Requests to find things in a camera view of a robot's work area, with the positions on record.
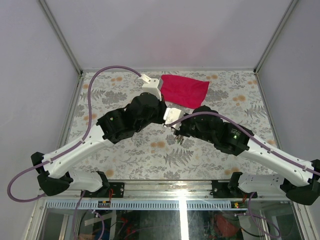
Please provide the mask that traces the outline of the keyring with coloured tags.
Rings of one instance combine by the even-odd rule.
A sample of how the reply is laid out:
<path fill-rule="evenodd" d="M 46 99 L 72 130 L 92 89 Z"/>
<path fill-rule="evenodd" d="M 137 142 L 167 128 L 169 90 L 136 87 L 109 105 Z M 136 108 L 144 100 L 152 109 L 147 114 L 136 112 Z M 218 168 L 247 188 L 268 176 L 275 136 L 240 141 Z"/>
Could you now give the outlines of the keyring with coloured tags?
<path fill-rule="evenodd" d="M 184 136 L 183 135 L 176 135 L 175 136 L 175 141 L 177 144 L 182 145 L 184 142 Z"/>

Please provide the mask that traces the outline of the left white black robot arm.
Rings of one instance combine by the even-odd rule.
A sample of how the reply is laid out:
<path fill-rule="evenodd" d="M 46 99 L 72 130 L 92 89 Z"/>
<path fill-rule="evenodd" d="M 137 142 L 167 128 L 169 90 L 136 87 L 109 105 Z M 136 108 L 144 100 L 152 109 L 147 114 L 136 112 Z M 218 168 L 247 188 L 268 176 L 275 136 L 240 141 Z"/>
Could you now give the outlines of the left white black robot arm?
<path fill-rule="evenodd" d="M 47 154 L 34 153 L 31 161 L 37 166 L 41 190 L 47 196 L 56 196 L 66 190 L 80 190 L 88 198 L 107 197 L 111 186 L 105 173 L 78 171 L 74 166 L 99 150 L 131 138 L 149 124 L 162 125 L 166 108 L 163 96 L 143 92 L 124 108 L 100 117 L 83 137 Z"/>

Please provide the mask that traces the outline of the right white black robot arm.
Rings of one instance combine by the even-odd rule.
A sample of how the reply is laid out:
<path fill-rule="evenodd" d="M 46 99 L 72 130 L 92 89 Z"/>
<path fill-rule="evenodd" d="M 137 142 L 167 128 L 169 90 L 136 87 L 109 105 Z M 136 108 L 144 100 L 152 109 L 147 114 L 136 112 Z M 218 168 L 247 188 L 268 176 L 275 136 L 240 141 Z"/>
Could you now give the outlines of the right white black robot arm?
<path fill-rule="evenodd" d="M 263 175 L 234 173 L 228 188 L 237 195 L 281 196 L 307 206 L 320 196 L 318 159 L 307 161 L 290 155 L 206 106 L 192 114 L 176 108 L 169 110 L 165 123 L 175 130 L 175 135 L 209 142 L 222 153 L 257 162 L 274 172 Z"/>

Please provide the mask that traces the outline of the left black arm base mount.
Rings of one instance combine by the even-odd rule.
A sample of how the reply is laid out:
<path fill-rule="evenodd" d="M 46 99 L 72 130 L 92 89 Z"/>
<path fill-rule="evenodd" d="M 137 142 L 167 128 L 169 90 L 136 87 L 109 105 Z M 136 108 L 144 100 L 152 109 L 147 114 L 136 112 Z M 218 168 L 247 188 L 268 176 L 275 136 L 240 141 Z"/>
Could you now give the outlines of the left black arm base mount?
<path fill-rule="evenodd" d="M 98 190 L 98 198 L 123 198 L 125 193 L 124 182 L 110 182 L 109 187 L 103 186 Z"/>

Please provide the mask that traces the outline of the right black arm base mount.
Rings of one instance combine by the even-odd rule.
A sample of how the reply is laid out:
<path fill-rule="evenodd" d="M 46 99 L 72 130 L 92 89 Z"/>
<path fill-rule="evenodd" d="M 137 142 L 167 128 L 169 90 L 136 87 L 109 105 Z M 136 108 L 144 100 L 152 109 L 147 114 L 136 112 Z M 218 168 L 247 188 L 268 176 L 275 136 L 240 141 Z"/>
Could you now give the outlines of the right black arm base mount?
<path fill-rule="evenodd" d="M 258 179 L 255 174 L 233 172 L 230 179 L 211 180 L 211 192 L 214 199 L 243 198 L 253 191 L 254 181 Z"/>

